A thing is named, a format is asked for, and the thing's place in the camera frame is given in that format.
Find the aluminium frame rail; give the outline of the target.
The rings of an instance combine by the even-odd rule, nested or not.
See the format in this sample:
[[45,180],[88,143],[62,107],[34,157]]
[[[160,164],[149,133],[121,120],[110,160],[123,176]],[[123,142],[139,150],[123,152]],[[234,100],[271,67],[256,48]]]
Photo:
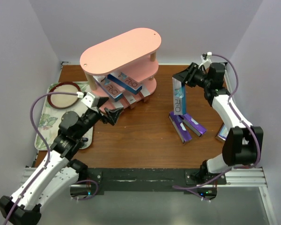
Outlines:
[[232,187],[266,188],[267,181],[261,160],[263,130],[254,126],[239,110],[234,102],[240,88],[240,67],[231,66],[235,72],[235,89],[231,96],[219,96],[214,101],[217,112],[229,129],[222,150],[220,162],[224,168],[220,171],[227,177],[227,185]]

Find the purple toothpaste box right edge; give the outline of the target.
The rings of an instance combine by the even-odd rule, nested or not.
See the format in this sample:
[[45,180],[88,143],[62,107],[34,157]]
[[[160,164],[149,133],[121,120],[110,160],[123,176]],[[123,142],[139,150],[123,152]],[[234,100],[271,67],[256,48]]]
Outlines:
[[217,133],[217,135],[215,136],[215,138],[221,142],[225,142],[226,138],[228,136],[228,129],[227,127],[223,124],[222,127],[219,129],[219,132]]

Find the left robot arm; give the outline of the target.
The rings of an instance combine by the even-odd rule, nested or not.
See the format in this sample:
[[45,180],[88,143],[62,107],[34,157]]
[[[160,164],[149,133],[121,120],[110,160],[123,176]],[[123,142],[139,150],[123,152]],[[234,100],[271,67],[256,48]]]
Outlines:
[[96,181],[86,178],[88,167],[74,155],[82,145],[84,135],[98,122],[115,125],[123,107],[116,109],[99,108],[107,102],[107,97],[94,97],[90,94],[82,97],[81,102],[87,110],[82,115],[68,111],[62,115],[58,135],[52,145],[47,145],[44,161],[30,177],[11,196],[0,198],[0,211],[5,218],[4,224],[36,225],[43,208],[62,190],[72,184]]

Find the dark red rimmed plate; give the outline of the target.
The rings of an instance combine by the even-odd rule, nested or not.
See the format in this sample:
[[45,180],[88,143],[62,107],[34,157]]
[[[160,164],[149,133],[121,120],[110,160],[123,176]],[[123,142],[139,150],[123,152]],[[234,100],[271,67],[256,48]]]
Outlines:
[[[67,92],[74,93],[80,92],[81,89],[78,84],[74,82],[61,82],[55,84],[52,88],[49,89],[49,92]],[[49,105],[56,109],[66,109],[73,106],[77,101],[78,97],[73,95],[65,94],[53,94],[47,97]]]

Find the blue toothpaste box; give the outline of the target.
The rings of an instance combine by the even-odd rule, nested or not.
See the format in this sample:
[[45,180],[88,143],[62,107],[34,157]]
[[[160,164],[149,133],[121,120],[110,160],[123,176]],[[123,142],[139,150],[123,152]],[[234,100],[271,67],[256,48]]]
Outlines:
[[123,97],[123,93],[106,76],[94,76],[94,79],[114,102],[119,101]]
[[142,89],[141,83],[135,81],[133,78],[122,72],[110,73],[107,75],[107,78],[135,95]]
[[173,84],[173,111],[175,115],[186,114],[186,91],[185,85],[179,80],[172,78]]

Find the pink three-tier shelf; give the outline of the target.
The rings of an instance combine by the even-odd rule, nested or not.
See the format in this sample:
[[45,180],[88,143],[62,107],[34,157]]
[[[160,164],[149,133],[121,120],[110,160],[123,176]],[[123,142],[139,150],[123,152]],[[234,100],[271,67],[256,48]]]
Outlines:
[[[110,73],[122,72],[145,86],[152,95],[157,87],[155,75],[159,63],[156,52],[161,43],[162,38],[157,31],[136,28],[86,49],[80,56],[80,66],[91,92],[100,97],[109,97],[96,83],[94,76],[107,77]],[[143,101],[139,93],[135,95],[114,84],[122,93],[133,95],[137,103]],[[122,98],[118,102],[125,106]],[[109,100],[100,107],[101,111],[105,108],[115,109],[112,103],[115,102],[109,97]]]

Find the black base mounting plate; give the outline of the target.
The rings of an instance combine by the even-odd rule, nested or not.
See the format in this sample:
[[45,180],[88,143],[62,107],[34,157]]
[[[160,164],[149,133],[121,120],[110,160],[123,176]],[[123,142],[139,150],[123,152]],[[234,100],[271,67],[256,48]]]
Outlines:
[[206,173],[199,180],[198,173],[197,168],[88,168],[79,180],[95,181],[98,195],[108,191],[172,192],[176,191],[173,186],[190,188],[210,180],[213,187],[227,184],[225,175],[214,180],[217,174]]

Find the purple toothpaste box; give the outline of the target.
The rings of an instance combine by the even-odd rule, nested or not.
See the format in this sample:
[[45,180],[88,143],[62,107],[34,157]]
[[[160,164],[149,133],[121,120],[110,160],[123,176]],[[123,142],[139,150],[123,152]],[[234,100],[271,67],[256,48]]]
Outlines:
[[190,133],[186,130],[182,119],[179,115],[175,115],[174,112],[169,112],[169,119],[171,120],[177,134],[179,135],[183,144],[186,144],[192,140]]
[[198,137],[201,137],[207,132],[207,129],[198,123],[191,115],[181,115],[183,122],[194,132]]

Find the floral serving tray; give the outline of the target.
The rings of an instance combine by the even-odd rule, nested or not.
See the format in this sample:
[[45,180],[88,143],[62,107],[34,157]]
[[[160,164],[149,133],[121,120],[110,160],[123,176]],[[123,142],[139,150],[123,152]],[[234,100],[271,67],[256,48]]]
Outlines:
[[[90,87],[87,82],[58,82],[51,84],[47,91],[73,91],[74,93],[78,91],[90,92]],[[64,113],[68,111],[74,111],[79,116],[82,116],[82,114],[87,110],[86,105],[84,105],[80,99],[77,99],[77,102],[68,108],[57,109],[53,107],[53,105],[58,104],[56,100],[57,97],[58,95],[51,96],[52,105],[48,103],[48,100],[44,101],[44,106],[38,125],[40,134],[44,137],[49,146],[52,145],[54,139],[58,135],[59,124]]]

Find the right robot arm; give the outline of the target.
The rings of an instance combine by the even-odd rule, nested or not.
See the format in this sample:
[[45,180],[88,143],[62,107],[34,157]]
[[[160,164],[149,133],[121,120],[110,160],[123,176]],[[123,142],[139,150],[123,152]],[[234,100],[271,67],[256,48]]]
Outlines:
[[179,97],[185,93],[185,86],[199,86],[204,90],[204,98],[219,114],[228,129],[222,153],[205,160],[192,179],[203,182],[210,174],[222,174],[233,167],[254,167],[261,157],[263,129],[253,126],[237,109],[232,94],[223,86],[226,69],[221,63],[211,63],[203,72],[196,63],[172,76],[178,87],[174,93]]

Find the dark mug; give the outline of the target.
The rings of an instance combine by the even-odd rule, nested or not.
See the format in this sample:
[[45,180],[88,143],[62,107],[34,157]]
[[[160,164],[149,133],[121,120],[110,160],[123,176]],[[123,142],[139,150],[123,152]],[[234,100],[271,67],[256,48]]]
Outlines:
[[89,139],[88,139],[87,137],[83,137],[83,138],[81,139],[81,141],[82,141],[83,143],[86,143],[86,142],[89,141]]

